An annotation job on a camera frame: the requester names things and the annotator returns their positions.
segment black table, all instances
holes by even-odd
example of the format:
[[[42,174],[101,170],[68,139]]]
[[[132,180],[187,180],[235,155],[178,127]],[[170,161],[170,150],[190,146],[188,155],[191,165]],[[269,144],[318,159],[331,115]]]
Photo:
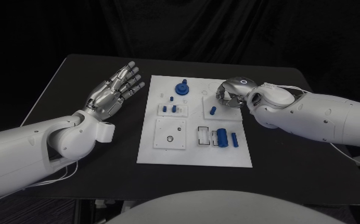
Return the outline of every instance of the black table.
[[[72,115],[82,109],[93,87],[129,61],[128,58],[69,55],[24,124]],[[112,143],[96,143],[69,179],[29,188],[16,195],[150,200],[194,190],[237,190],[296,203],[360,204],[360,171],[354,162],[328,143],[262,127],[246,107],[243,128],[253,168],[137,164],[151,75],[213,79],[246,76],[258,84],[294,85],[305,90],[309,86],[294,68],[134,61],[147,85],[108,119],[116,126]]]

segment black backdrop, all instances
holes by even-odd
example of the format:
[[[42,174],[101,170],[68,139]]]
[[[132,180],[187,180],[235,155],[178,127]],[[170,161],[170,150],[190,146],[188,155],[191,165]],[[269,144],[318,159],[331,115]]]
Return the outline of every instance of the black backdrop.
[[[1,129],[70,53],[295,67],[360,101],[360,0],[7,0],[4,12]]]

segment blue part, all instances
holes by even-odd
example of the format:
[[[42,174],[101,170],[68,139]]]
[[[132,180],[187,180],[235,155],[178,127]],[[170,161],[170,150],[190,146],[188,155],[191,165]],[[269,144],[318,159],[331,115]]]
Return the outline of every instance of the blue part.
[[[219,147],[229,146],[226,129],[217,129],[217,143],[219,143]]]
[[[180,83],[176,87],[174,87],[174,91],[178,95],[186,95],[188,93],[188,86],[186,84],[186,79],[183,81],[183,83]]]
[[[214,111],[216,111],[216,107],[212,107],[212,110],[210,110],[210,115],[213,116],[214,114]]]
[[[239,145],[237,145],[237,139],[236,139],[236,134],[232,133],[232,134],[230,134],[230,137],[232,137],[233,146],[235,146],[235,147],[239,147]]]

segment robotic hand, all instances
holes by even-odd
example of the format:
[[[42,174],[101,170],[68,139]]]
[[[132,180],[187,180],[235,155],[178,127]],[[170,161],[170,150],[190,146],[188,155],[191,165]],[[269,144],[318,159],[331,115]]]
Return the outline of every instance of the robotic hand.
[[[301,90],[302,95],[292,95],[284,88]],[[245,77],[227,79],[216,97],[220,104],[232,108],[240,108],[246,102],[249,113],[266,128],[281,128],[315,141],[360,146],[360,103],[356,101],[312,94],[294,86],[269,83],[258,86]]]
[[[72,116],[0,132],[0,196],[21,189],[88,155],[98,142],[111,142],[115,126],[102,122],[144,87],[129,62],[89,94]],[[49,159],[47,144],[60,154]]]

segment robotic arm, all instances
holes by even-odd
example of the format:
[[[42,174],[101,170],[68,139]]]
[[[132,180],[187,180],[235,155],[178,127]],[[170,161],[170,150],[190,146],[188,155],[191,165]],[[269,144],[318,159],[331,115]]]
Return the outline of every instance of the robotic arm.
[[[235,77],[222,83],[216,97],[232,108],[246,102],[249,113],[266,128],[281,128],[314,141],[360,146],[360,103],[304,90],[307,93],[295,96],[284,88],[302,90],[269,83],[258,86],[249,78]]]
[[[89,94],[72,116],[0,132],[0,196],[21,189],[88,155],[95,141],[111,142],[115,126],[104,122],[144,87],[129,62]],[[60,154],[50,160],[47,144]]]

